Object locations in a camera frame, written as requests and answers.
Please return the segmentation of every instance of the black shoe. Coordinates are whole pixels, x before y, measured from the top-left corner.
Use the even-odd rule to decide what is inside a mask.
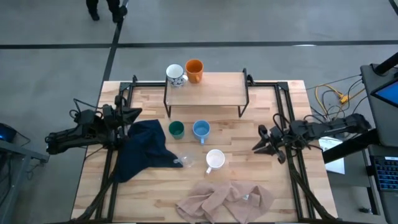
[[[112,20],[114,23],[121,22],[125,15],[127,15],[127,8],[125,6],[121,6],[118,12],[112,13]]]
[[[89,13],[90,13],[91,18],[92,18],[94,21],[98,21],[98,20],[100,19],[100,16],[98,15],[97,11],[95,11],[95,12],[89,12]]]

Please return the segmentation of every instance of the gray floor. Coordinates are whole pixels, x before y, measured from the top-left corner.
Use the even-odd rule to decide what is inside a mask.
[[[128,8],[120,42],[398,40],[398,31],[391,29],[398,16],[388,0],[138,0]],[[78,0],[1,1],[0,45],[111,43],[115,25],[104,1],[99,13],[101,20],[91,21],[84,2]],[[118,49],[110,80],[130,80],[133,74],[139,80],[163,80],[167,65],[200,58],[206,71],[246,67],[257,80],[301,79],[311,87],[357,75],[359,66],[381,62],[397,49],[396,45]],[[30,137],[28,148],[45,152],[49,132],[73,126],[68,115],[74,108],[72,98],[96,103],[108,54],[109,49],[0,50],[4,105],[0,122]],[[357,79],[333,86],[346,92]],[[313,90],[308,96],[320,110]],[[327,95],[326,103],[334,105],[336,99]],[[373,121],[366,100],[357,111]],[[13,223],[68,220],[83,156],[81,149],[71,149],[36,169],[19,196]],[[381,223],[357,211],[368,201],[347,196],[366,195],[363,189],[334,184],[333,178],[340,218]]]

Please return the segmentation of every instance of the mug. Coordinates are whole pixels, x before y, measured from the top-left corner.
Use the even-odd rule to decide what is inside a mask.
[[[174,139],[181,139],[184,137],[184,124],[181,121],[173,121],[169,125],[169,132]]]
[[[185,64],[190,83],[200,83],[203,75],[203,63],[198,59],[191,59]]]
[[[188,77],[184,75],[184,69],[176,64],[167,67],[166,76],[173,87],[180,87],[188,81]]]
[[[193,135],[197,140],[200,140],[200,144],[204,145],[205,140],[208,139],[210,134],[210,124],[205,120],[196,121],[192,127]]]
[[[212,149],[207,152],[206,155],[207,170],[206,173],[209,174],[211,170],[217,170],[221,168],[225,163],[225,155],[221,150]]]

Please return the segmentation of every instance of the monitor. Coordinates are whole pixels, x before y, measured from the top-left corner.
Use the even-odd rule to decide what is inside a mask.
[[[398,107],[398,78],[375,89],[371,95],[392,106]]]

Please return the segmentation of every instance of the orange mug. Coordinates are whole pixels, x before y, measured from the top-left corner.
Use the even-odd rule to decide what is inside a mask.
[[[191,59],[185,64],[185,71],[190,83],[199,83],[203,75],[203,63],[198,59]]]

